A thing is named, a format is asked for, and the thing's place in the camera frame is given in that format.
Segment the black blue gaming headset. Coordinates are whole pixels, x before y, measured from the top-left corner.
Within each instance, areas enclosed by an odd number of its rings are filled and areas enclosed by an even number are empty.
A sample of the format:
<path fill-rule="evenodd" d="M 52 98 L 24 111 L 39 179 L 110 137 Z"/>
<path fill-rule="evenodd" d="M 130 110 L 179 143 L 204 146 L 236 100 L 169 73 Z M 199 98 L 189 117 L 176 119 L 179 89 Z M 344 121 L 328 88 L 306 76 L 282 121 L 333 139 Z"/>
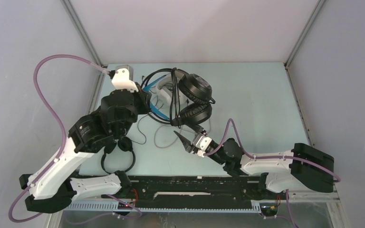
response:
<path fill-rule="evenodd" d="M 150 88 L 157 84 L 164 77 L 158 78 L 155 82 L 149 83 L 152 77 L 159 73 L 166 73 L 172 77 L 172 101 L 169 106 L 169 115 L 163 114 L 153 103 L 150 103 L 151 112 L 148 114 L 153 120 L 160 124 L 181 127 L 183 125 L 199 125 L 208 119 L 212 114 L 212 104 L 215 100 L 212 97 L 211 85 L 197 74 L 190 74 L 182 69 L 162 68 L 145 76 L 141 87 L 149 92 Z M 178 92 L 181 91 L 188 98 L 188 104 L 180 107 Z"/>

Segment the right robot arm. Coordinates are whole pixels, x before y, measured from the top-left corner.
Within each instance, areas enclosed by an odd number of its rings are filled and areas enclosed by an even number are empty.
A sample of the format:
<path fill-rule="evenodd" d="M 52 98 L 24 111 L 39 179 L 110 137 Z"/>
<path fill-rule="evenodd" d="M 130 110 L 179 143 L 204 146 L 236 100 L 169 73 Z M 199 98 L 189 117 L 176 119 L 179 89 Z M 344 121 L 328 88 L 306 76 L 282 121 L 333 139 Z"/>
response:
<path fill-rule="evenodd" d="M 216 143 L 200 126 L 192 140 L 175 132 L 184 149 L 199 157 L 208 157 L 232 177 L 259 176 L 258 194 L 265 199 L 285 190 L 313 190 L 331 193 L 340 178 L 334 173 L 335 159 L 304 143 L 273 153 L 247 153 L 238 138 Z"/>

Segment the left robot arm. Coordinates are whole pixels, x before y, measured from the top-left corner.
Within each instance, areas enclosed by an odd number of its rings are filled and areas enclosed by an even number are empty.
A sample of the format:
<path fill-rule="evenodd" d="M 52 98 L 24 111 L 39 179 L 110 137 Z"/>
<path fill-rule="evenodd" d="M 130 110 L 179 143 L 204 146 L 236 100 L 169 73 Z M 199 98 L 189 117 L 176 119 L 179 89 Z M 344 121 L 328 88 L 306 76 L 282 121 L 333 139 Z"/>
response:
<path fill-rule="evenodd" d="M 69 130 L 65 147 L 35 174 L 23 174 L 19 181 L 28 190 L 28 211 L 55 213 L 78 199 L 105 194 L 129 196 L 132 184 L 125 171 L 106 176 L 74 178 L 72 174 L 84 161 L 100 150 L 112 152 L 117 145 L 130 151 L 126 135 L 140 114 L 150 112 L 151 94 L 141 89 L 115 90 L 101 99 L 91 114 L 81 117 Z"/>

